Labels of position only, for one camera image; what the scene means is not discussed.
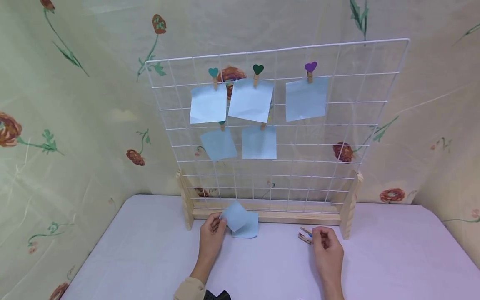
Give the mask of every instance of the sleeve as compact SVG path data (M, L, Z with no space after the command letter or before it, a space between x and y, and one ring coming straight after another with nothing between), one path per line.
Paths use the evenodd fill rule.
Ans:
M203 300L205 293L204 284L197 278L189 277L180 284L173 300Z

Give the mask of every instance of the fabric backdrop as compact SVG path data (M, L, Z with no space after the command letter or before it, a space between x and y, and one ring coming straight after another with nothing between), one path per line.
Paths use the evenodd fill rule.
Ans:
M0 296L58 300L125 199L178 194L146 60L364 39L411 47L360 200L426 206L480 265L477 29L474 0L0 2Z

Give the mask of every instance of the folded paper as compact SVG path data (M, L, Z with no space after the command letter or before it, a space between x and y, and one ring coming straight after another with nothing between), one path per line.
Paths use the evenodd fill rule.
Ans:
M240 79L233 85L229 117L267 123L272 102L273 83L259 81L253 87L252 79Z
M289 82L286 87L287 122L323 117L326 111L328 78Z
M241 132L243 159L276 159L276 129L267 126L244 128Z
M199 86L191 91L190 124L220 122L227 119L227 86Z
M258 213L247 212L247 214L245 225L232 233L234 238L253 239L258 236Z
M238 201L232 202L222 213L220 219L226 218L228 227L233 231L242 228L249 221L249 213Z
M208 157L213 161L237 156L237 149L228 128L225 131L206 132L200 136L200 140Z

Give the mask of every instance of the wire grid panel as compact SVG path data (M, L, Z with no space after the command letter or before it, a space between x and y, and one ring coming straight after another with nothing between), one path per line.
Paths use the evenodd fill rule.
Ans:
M194 203L243 199L265 203L267 210L325 212L334 194L348 193L377 131L380 115L400 73L409 39L312 45L275 50L152 60L166 76L148 77L179 169L192 184ZM318 63L313 76L328 78L325 117L286 122L285 84L306 80L304 65ZM274 83L268 126L277 130L276 160L242 160L241 130L260 123L227 117L238 156L212 162L200 135L218 123L190 124L190 91L212 84L209 68L228 88L252 78L262 64L261 81Z

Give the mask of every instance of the person's left hand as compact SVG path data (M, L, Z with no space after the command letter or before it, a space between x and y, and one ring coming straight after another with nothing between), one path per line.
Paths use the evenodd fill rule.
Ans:
M209 215L205 223L200 227L198 259L190 277L197 278L203 284L207 282L208 274L212 270L225 236L227 220L225 218L220 220L221 214L219 212Z
M198 251L198 260L214 261L222 247L227 228L227 220L220 220L222 213L214 213L208 216L205 223L200 227L200 249Z

